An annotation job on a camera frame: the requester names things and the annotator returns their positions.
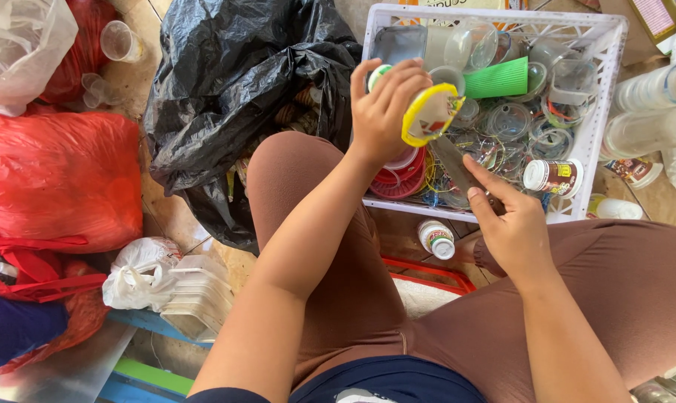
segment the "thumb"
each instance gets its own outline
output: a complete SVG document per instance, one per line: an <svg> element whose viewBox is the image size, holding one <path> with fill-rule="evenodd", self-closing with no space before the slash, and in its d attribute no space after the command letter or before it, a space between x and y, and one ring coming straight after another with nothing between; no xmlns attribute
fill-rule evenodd
<svg viewBox="0 0 676 403"><path fill-rule="evenodd" d="M481 188L471 187L468 189L468 200L470 201L470 208L475 213L475 217L477 217L480 228L482 228L483 232L485 232L485 229L489 232L489 228L494 227L499 218L497 218L492 206L490 206L487 195Z"/></svg>

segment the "white plastic crate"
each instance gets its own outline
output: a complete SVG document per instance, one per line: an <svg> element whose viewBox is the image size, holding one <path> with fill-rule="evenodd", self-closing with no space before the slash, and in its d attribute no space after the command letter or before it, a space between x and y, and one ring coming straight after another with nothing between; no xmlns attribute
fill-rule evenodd
<svg viewBox="0 0 676 403"><path fill-rule="evenodd" d="M401 6L376 4L370 9L365 31L363 60L372 51L373 37L381 28L409 23L410 20L430 26L454 26L464 17L475 16L484 21L506 24L506 32L522 37L530 44L540 37L560 41L568 47L580 50L599 66L599 92L596 104L583 122L574 127L575 144L568 158L584 164L584 181L579 192L570 199L553 202L547 213L547 222L568 222L584 219L589 196L592 193L594 172L597 169L600 145L611 94L617 81L622 50L627 38L628 23L623 16L610 14L578 14L555 12L520 12L512 10L455 9L450 7ZM448 207L430 207L408 201L391 201L372 194L363 198L363 204L381 209L411 212L467 222L477 222L468 212L457 212Z"/></svg>

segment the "leg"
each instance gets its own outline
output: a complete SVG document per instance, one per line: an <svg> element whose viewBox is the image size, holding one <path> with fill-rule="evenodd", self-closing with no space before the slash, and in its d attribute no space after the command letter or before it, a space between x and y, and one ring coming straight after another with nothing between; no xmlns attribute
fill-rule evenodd
<svg viewBox="0 0 676 403"><path fill-rule="evenodd" d="M342 157L328 141L298 132L278 133L262 142L248 170L248 196L260 250ZM371 232L375 224L360 206L330 269L308 300L294 386L358 344L388 346L385 352L363 356L402 352L397 329L407 324L405 308Z"/></svg>
<svg viewBox="0 0 676 403"><path fill-rule="evenodd" d="M549 234L555 265L627 387L675 366L676 228L587 220ZM475 260L504 274L482 240ZM458 371L490 402L534 402L522 299L508 278L418 320L408 352Z"/></svg>

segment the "knife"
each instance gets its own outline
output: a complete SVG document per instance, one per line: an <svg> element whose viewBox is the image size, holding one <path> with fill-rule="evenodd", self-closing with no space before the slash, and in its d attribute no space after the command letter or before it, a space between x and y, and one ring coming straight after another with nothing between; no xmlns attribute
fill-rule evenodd
<svg viewBox="0 0 676 403"><path fill-rule="evenodd" d="M481 188L487 194L487 200L490 202L493 211L496 215L501 216L507 213L504 204L500 199L488 193L484 186L475 178L475 176L468 171L463 164L463 154L455 147L453 142L444 135L432 140L430 142L432 152L440 159L442 166L445 167L450 179L453 180L455 186L463 192L465 197L468 197L468 189L471 187Z"/></svg>

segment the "hand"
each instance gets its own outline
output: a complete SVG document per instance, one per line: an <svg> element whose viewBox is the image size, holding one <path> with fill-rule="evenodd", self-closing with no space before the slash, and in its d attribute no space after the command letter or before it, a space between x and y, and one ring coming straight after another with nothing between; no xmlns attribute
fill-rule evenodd
<svg viewBox="0 0 676 403"><path fill-rule="evenodd" d="M401 139L403 115L413 96L431 87L430 75L416 57L392 67L376 83L373 91L364 91L365 75L381 65L380 59L366 60L350 76L353 143L351 150L377 169L405 151Z"/></svg>
<svg viewBox="0 0 676 403"><path fill-rule="evenodd" d="M545 272L555 270L547 222L539 200L520 193L491 174L469 154L463 157L463 163L505 205L507 214L497 216L482 189L471 187L468 190L470 207L480 224L485 244L517 289L539 279Z"/></svg>

